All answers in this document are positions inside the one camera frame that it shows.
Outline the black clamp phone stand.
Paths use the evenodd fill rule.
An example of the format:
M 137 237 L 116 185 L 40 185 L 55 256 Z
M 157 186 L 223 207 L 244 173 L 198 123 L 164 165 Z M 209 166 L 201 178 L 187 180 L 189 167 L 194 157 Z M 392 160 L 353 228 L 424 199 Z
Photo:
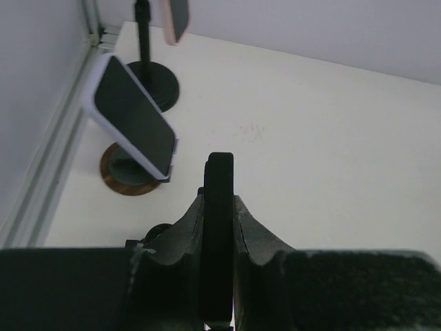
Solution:
M 166 112 L 178 101 L 180 86 L 175 74 L 169 68 L 151 60 L 149 1 L 135 1 L 134 18 L 137 24 L 140 60 L 129 63 L 128 67 L 160 110 Z

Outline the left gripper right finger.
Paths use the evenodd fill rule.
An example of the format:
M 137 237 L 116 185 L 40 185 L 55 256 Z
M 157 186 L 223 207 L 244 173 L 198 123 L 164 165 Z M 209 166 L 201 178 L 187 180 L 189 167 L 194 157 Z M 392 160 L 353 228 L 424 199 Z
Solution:
M 412 250 L 297 250 L 234 202 L 237 330 L 439 330 L 440 266 Z

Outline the black phone pink case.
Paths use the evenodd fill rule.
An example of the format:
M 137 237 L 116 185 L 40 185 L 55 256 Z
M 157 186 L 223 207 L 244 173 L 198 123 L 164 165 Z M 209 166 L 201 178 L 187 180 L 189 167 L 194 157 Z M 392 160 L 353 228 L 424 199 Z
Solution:
M 163 0 L 160 3 L 166 43 L 169 46 L 175 46 L 181 41 L 189 27 L 189 1 Z

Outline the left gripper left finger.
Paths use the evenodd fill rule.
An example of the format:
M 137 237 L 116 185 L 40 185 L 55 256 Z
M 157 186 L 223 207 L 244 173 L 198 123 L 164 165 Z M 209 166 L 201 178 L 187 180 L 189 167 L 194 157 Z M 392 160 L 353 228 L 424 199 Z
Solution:
M 2 330 L 202 330 L 203 202 L 133 248 L 1 251 Z

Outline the black round base phone stand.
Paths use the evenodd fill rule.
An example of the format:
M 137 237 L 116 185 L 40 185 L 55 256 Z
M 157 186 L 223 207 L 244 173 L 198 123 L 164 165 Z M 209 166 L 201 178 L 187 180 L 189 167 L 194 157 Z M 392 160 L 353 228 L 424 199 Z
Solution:
M 203 236 L 203 188 L 174 224 L 153 227 L 136 249 L 127 330 L 203 330 L 199 277 Z

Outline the black phone dark case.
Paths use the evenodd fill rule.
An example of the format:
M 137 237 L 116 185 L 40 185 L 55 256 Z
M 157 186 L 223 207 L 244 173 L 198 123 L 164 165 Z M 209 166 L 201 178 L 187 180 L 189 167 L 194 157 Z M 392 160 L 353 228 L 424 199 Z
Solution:
M 228 330 L 233 305 L 234 156 L 213 152 L 205 163 L 199 312 L 211 330 Z

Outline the wooden base wedge phone stand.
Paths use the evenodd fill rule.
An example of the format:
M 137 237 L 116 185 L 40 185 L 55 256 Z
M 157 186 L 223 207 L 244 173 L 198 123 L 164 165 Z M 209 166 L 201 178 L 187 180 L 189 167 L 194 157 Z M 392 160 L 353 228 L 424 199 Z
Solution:
M 155 179 L 118 143 L 113 143 L 103 153 L 99 170 L 102 180 L 109 189 L 124 196 L 135 197 L 157 189 L 162 183 L 169 183 L 173 165 L 170 165 L 167 179 Z

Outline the black phone lilac case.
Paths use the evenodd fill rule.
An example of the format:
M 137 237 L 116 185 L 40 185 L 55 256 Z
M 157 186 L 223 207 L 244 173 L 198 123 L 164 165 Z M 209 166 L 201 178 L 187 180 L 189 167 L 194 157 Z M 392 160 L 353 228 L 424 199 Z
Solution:
M 115 54 L 95 60 L 81 97 L 83 111 L 144 170 L 168 181 L 177 137 L 135 74 Z

